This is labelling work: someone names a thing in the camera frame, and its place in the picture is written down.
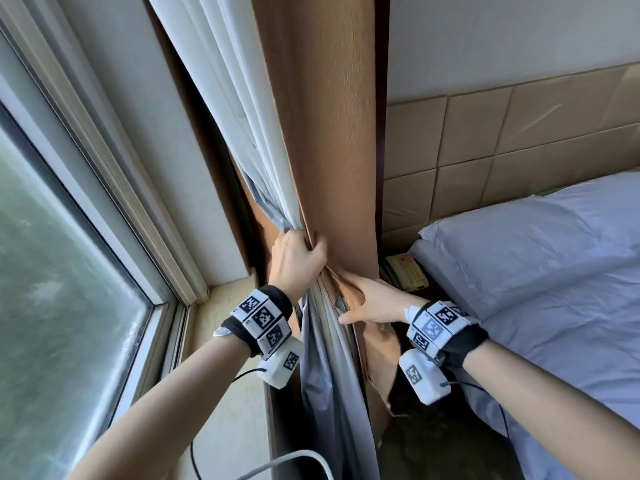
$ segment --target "bed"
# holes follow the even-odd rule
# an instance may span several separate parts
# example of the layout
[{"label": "bed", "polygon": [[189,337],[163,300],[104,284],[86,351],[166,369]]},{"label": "bed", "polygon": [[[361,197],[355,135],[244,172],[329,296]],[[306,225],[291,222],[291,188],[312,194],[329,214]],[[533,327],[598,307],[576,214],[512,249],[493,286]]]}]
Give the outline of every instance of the bed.
[{"label": "bed", "polygon": [[[492,339],[640,428],[640,173],[472,210],[419,234],[412,256]],[[491,396],[465,395],[505,434]],[[527,480],[574,478],[509,416],[508,427]]]}]

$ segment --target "black cable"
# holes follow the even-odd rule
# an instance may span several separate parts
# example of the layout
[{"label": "black cable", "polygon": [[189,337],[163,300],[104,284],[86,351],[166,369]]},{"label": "black cable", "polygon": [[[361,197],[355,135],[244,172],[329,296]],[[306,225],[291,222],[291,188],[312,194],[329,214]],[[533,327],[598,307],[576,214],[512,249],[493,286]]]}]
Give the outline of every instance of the black cable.
[{"label": "black cable", "polygon": [[[250,369],[248,371],[244,371],[239,376],[236,376],[236,378],[231,381],[231,384],[236,382],[236,380],[240,379],[241,377],[244,377],[247,374],[251,374],[252,372],[266,372],[266,371],[267,369],[263,369],[261,367],[259,367],[258,369]],[[193,467],[193,472],[196,474],[196,478],[198,480],[202,480],[202,477],[200,476],[200,472],[198,471],[198,466],[196,465],[196,459],[193,457],[193,441],[191,441],[191,444],[189,445],[189,455],[191,456],[191,466]]]},{"label": "black cable", "polygon": [[[471,387],[475,387],[476,389],[480,389],[482,392],[489,394],[485,389],[482,389],[482,387],[473,384],[471,382],[466,382],[466,381],[447,381],[447,382],[443,382],[442,384],[440,384],[440,387],[444,387],[446,385],[450,385],[450,384],[464,384],[465,386],[471,386]],[[509,426],[507,425],[507,415],[504,413],[504,409],[502,407],[502,405],[500,403],[498,403],[498,406],[500,406],[500,412],[502,413],[502,420],[504,421],[504,430],[507,432],[507,439],[509,441],[511,441],[511,436],[509,434]]]}]

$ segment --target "person's right arm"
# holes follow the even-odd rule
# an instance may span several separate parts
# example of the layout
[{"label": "person's right arm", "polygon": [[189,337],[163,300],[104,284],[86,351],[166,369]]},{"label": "person's right arm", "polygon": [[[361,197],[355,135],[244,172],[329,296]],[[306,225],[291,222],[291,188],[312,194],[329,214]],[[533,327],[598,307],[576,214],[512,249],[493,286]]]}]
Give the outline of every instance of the person's right arm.
[{"label": "person's right arm", "polygon": [[[383,282],[344,277],[365,302],[341,316],[343,324],[405,321],[405,308],[427,303]],[[492,340],[469,352],[463,368],[576,477],[640,479],[640,430],[604,404]]]}]

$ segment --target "hand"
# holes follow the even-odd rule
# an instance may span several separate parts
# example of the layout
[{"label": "hand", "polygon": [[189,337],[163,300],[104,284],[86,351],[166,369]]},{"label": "hand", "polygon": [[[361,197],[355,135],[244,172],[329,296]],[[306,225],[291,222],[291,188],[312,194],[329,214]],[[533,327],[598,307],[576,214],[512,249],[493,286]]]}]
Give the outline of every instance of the hand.
[{"label": "hand", "polygon": [[340,317],[346,325],[364,322],[406,322],[404,309],[409,306],[423,306],[428,300],[400,291],[382,280],[370,280],[357,274],[342,271],[341,277],[356,286],[364,294],[363,306],[350,310]]},{"label": "hand", "polygon": [[280,234],[271,248],[269,284],[284,291],[295,304],[311,287],[326,264],[326,239],[320,237],[309,251],[305,234],[290,230]]}]

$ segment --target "bed sheet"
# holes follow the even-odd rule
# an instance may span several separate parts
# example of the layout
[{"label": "bed sheet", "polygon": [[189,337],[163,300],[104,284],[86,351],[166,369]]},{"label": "bed sheet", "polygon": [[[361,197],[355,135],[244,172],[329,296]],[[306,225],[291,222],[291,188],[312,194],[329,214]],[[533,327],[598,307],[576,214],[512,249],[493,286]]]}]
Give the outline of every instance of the bed sheet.
[{"label": "bed sheet", "polygon": [[[433,268],[428,249],[424,241],[412,247],[412,255],[427,270]],[[640,428],[640,262],[549,290],[485,319],[483,327],[496,342]],[[454,372],[459,380],[473,382],[465,371]],[[498,403],[471,387],[465,387],[465,394],[473,411],[504,434]],[[507,418],[527,480],[575,478],[508,414]]]}]

